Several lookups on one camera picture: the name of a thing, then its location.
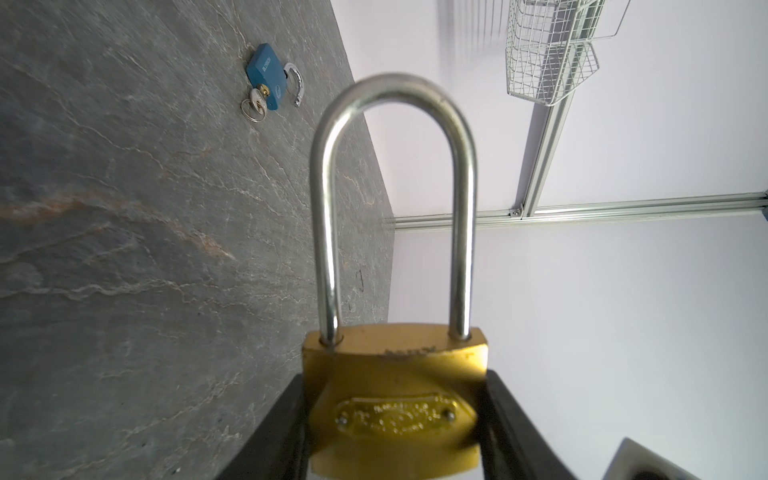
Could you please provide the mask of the brass padlock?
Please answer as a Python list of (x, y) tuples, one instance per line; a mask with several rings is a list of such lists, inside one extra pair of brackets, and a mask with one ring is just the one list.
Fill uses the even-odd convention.
[[(351, 121), (400, 102), (431, 116), (453, 162), (449, 320), (341, 323), (335, 158)], [(476, 468), (479, 397), (488, 343), (470, 324), (476, 149), (457, 106), (433, 83), (382, 74), (347, 88), (326, 109), (310, 153), (319, 328), (303, 345), (312, 471), (329, 479), (436, 479)]]

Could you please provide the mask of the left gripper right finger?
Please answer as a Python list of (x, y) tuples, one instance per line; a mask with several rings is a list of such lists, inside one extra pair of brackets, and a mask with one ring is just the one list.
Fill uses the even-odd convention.
[(493, 370), (480, 393), (478, 438), (486, 479), (575, 479)]

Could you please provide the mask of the blue padlock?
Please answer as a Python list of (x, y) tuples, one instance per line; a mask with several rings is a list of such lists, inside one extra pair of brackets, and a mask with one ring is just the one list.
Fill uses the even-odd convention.
[(299, 107), (304, 99), (305, 83), (298, 67), (291, 63), (282, 63), (272, 46), (260, 44), (252, 54), (245, 68), (251, 86), (266, 102), (266, 108), (276, 111), (284, 96), (288, 93), (288, 79), (294, 77), (297, 90), (293, 104)]

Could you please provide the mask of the long silver key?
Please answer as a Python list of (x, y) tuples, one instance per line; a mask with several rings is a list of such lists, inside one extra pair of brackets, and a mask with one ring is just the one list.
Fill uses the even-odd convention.
[(252, 88), (249, 96), (240, 103), (241, 113), (252, 123), (262, 122), (268, 113), (269, 95), (269, 88), (263, 84)]

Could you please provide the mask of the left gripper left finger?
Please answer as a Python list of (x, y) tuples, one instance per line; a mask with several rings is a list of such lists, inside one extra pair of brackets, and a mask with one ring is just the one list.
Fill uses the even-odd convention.
[(296, 375), (219, 480), (304, 480), (310, 458), (304, 381)]

